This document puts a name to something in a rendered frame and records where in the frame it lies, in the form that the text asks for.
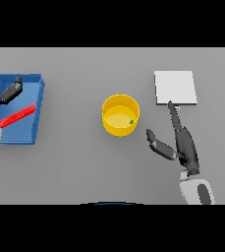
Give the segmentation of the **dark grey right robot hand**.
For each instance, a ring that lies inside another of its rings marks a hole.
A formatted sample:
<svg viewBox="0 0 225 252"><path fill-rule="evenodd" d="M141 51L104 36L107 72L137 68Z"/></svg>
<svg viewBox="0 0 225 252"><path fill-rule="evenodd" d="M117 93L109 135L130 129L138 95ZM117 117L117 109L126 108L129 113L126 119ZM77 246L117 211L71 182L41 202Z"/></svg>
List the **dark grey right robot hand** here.
<svg viewBox="0 0 225 252"><path fill-rule="evenodd" d="M166 145L155 137L155 134L150 130L146 130L149 147L158 155L168 159L178 159L180 165L183 166L187 175L199 174L199 161L197 156L197 149L193 137L189 130L182 126L179 114L172 101L168 102L170 110L171 122L175 133L176 149Z"/></svg>

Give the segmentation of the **red beaker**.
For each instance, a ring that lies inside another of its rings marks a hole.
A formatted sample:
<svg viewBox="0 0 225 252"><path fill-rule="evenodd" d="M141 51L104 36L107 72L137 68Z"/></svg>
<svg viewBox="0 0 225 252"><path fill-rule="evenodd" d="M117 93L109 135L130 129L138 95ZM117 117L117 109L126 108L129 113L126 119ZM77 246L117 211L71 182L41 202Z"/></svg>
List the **red beaker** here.
<svg viewBox="0 0 225 252"><path fill-rule="evenodd" d="M11 124L21 120L21 119L24 119L25 117L33 114L35 112L35 105L34 104L31 104L3 119L0 120L0 127L1 128L5 128L5 127L8 127L10 126Z"/></svg>

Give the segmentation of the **pale square measuring scale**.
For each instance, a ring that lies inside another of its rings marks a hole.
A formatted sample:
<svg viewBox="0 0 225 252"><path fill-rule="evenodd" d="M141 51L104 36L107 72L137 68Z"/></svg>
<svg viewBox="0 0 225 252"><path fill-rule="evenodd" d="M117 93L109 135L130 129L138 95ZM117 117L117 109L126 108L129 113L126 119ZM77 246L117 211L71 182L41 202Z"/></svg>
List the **pale square measuring scale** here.
<svg viewBox="0 0 225 252"><path fill-rule="evenodd" d="M192 71L155 71L156 104L197 105Z"/></svg>

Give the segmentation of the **yellow bowl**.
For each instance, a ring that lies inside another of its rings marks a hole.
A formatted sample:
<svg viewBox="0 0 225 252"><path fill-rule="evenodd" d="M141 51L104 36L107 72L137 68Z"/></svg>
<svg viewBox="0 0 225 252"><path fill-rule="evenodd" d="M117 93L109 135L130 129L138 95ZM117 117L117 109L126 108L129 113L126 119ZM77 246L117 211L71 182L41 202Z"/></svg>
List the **yellow bowl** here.
<svg viewBox="0 0 225 252"><path fill-rule="evenodd" d="M127 94L113 94L102 104L102 125L115 137L131 135L140 119L140 106L137 101Z"/></svg>

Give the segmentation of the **blue tray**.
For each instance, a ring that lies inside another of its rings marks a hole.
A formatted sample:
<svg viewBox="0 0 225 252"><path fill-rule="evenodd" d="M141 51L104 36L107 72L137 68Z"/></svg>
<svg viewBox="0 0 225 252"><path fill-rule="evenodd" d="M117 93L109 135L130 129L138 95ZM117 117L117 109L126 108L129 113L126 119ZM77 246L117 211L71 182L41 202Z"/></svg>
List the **blue tray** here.
<svg viewBox="0 0 225 252"><path fill-rule="evenodd" d="M9 89L15 83L17 77L22 79L23 91L7 105L0 105L0 120L31 104L35 105L35 112L3 128L0 143L5 145L34 145L45 84L40 74L0 74L0 94Z"/></svg>

